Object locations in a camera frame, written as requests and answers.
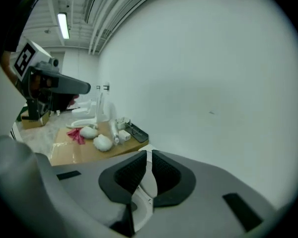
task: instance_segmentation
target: black tray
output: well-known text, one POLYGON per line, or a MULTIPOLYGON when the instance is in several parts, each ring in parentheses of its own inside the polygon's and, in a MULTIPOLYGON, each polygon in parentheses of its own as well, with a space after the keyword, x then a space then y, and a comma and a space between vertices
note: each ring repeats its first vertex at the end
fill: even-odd
POLYGON ((125 131, 128 132, 139 143, 143 143, 149 139, 149 135, 134 124, 126 124, 125 131))

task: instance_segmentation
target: wooden table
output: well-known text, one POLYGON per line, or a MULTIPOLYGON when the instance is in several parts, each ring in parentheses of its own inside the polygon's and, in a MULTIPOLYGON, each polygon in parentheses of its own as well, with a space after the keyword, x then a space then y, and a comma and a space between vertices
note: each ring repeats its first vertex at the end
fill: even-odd
MULTIPOLYGON (((55 142, 52 148, 52 157, 50 162, 52 166, 76 164, 93 162, 102 159, 111 158, 117 155, 138 151, 140 148, 148 145, 148 140, 144 143, 139 143, 133 137, 122 145, 113 145, 108 152, 101 152, 93 145, 93 140, 86 139, 84 145, 79 145, 76 141, 73 141, 67 132, 72 129, 60 128, 55 138, 55 142)), ((110 139, 111 133, 108 122, 98 123, 98 132, 110 139)))

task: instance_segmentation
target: white wall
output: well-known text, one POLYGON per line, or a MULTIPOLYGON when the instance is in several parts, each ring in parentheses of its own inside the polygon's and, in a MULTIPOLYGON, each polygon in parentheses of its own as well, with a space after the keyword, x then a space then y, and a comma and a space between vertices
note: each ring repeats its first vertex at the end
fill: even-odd
POLYGON ((276 208, 298 188, 298 36, 270 0, 151 0, 100 55, 118 116, 276 208))
POLYGON ((99 90, 98 83, 98 56, 89 55, 87 50, 66 49, 63 61, 62 74, 85 81, 91 85, 88 94, 80 95, 76 102, 92 99, 96 101, 99 90))

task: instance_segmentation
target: pink cloth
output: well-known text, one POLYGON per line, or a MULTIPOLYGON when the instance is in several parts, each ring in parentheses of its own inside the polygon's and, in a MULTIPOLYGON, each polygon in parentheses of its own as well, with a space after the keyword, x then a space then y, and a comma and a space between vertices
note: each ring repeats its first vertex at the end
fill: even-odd
POLYGON ((85 139, 79 134, 81 128, 75 128, 71 131, 67 132, 67 135, 73 139, 73 141, 77 141, 79 145, 85 144, 85 139))

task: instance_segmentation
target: ceiling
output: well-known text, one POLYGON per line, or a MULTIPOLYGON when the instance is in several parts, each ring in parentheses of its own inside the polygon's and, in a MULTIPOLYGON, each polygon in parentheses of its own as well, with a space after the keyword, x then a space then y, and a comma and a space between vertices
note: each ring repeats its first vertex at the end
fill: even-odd
POLYGON ((27 39, 31 39, 44 48, 77 47, 98 54, 119 25, 145 1, 38 0, 25 25, 17 52, 27 39), (68 40, 63 39, 58 26, 59 12, 67 13, 68 40))

